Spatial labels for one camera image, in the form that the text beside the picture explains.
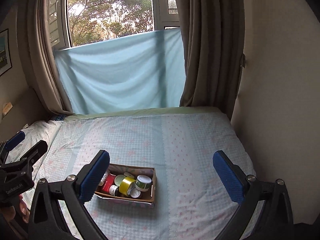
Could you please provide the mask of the white pill bottle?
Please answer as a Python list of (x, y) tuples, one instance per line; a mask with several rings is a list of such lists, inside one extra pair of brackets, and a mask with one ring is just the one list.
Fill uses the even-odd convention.
[(100, 180), (100, 182), (99, 182), (99, 186), (103, 186), (103, 185), (105, 184), (105, 181), (107, 180), (108, 175), (109, 175), (109, 172), (108, 172), (108, 171), (106, 171), (106, 172), (103, 174), (103, 176), (102, 176), (102, 178), (101, 178), (101, 180)]

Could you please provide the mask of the yellow packing tape roll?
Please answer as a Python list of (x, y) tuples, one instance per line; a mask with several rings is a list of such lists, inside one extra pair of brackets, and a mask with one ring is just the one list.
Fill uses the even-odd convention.
[(125, 177), (119, 186), (119, 192), (125, 196), (129, 196), (131, 190), (135, 187), (136, 180), (131, 177)]

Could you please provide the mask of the framed wall picture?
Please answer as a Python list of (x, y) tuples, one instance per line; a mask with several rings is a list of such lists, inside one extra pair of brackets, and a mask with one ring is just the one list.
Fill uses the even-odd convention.
[(0, 34), (0, 76), (11, 68), (9, 29), (4, 29)]

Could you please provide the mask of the brown right curtain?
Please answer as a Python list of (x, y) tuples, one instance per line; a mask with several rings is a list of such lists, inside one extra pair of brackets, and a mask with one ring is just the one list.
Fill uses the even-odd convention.
[(233, 115), (245, 41), (244, 0), (176, 0), (184, 49), (183, 107)]

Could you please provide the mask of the silver lidded brown jar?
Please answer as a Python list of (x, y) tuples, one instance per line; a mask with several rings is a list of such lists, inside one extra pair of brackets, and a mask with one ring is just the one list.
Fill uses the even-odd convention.
[(136, 188), (134, 188), (134, 189), (132, 189), (130, 191), (130, 197), (131, 198), (139, 199), (141, 197), (141, 195), (142, 195), (142, 193)]

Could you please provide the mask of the black and white small jar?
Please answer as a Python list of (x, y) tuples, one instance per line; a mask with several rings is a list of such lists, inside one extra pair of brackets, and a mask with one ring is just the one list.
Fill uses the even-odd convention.
[(117, 185), (111, 185), (108, 192), (111, 196), (116, 197), (119, 195), (119, 187)]

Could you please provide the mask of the red cardboard carton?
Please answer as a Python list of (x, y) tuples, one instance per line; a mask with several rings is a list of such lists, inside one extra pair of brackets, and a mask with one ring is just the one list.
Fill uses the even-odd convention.
[(109, 189), (114, 184), (115, 177), (115, 175), (109, 173), (99, 191), (105, 194), (109, 194)]

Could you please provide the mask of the light blue hanging cloth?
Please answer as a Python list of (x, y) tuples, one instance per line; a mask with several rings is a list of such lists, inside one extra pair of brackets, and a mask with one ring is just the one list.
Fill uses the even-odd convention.
[(75, 114), (180, 104), (185, 71), (179, 28), (57, 50), (54, 59)]

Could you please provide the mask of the beige left curtain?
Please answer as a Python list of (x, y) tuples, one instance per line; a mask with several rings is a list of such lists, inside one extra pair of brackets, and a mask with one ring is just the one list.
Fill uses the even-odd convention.
[(18, 52), (27, 84), (44, 108), (52, 113), (72, 114), (50, 44), (48, 5), (49, 0), (18, 0)]

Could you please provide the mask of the open cardboard box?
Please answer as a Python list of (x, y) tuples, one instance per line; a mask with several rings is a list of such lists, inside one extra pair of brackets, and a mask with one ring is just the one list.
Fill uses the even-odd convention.
[(94, 193), (97, 197), (117, 204), (154, 207), (154, 168), (110, 164), (106, 174), (103, 185)]

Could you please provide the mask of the white earbuds case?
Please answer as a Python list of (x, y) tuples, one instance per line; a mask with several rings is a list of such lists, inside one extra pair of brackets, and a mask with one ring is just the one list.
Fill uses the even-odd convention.
[(123, 175), (126, 176), (126, 177), (130, 177), (130, 178), (132, 178), (132, 179), (135, 179), (135, 176), (132, 175), (132, 174), (129, 173), (129, 172), (124, 172)]

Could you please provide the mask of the window with frame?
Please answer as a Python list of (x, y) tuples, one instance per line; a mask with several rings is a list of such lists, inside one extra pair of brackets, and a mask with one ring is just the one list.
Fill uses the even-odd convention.
[(176, 0), (49, 0), (54, 50), (179, 27)]

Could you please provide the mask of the pale green lidded jar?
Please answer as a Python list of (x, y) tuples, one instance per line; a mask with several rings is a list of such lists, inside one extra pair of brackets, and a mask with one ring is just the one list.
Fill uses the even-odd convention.
[(119, 174), (115, 177), (114, 179), (114, 184), (117, 186), (117, 187), (120, 187), (121, 185), (121, 182), (126, 178), (125, 175), (123, 174)]

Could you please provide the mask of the green labelled white jar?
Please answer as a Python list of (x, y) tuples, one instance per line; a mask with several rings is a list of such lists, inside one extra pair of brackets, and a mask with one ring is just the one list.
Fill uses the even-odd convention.
[(146, 192), (149, 190), (152, 184), (152, 179), (146, 175), (138, 175), (136, 179), (135, 187), (141, 192)]

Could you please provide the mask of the checked floral bed sheet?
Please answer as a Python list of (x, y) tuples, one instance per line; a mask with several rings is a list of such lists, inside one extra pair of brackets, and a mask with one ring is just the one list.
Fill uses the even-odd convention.
[(155, 205), (116, 204), (94, 196), (86, 209), (109, 239), (214, 239), (236, 211), (213, 167), (222, 150), (246, 174), (251, 159), (219, 112), (108, 116), (64, 121), (34, 180), (76, 174), (99, 150), (113, 164), (156, 171)]

